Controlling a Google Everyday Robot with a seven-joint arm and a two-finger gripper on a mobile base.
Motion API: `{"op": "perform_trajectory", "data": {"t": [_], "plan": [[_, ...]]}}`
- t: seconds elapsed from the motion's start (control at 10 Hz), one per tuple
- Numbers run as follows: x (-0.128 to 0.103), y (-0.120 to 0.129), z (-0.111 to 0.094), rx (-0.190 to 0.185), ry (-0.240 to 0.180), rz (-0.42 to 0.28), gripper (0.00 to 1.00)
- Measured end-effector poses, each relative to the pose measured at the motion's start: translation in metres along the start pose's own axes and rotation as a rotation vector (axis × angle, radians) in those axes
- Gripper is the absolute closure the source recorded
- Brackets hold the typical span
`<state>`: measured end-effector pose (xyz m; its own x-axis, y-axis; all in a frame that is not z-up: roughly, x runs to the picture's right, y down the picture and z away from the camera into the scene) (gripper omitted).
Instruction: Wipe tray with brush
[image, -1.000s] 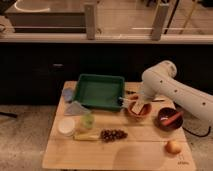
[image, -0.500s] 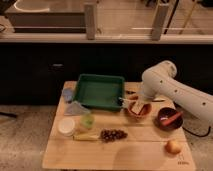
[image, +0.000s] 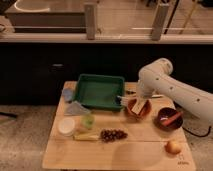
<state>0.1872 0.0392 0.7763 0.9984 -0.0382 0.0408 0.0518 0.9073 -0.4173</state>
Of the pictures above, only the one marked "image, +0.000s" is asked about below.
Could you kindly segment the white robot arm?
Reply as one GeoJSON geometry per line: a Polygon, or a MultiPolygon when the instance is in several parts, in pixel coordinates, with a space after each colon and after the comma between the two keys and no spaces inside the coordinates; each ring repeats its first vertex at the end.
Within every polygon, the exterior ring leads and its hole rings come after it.
{"type": "Polygon", "coordinates": [[[166,58],[143,66],[138,73],[137,96],[150,98],[157,91],[213,125],[213,94],[172,78],[172,72],[173,65],[166,58]]]}

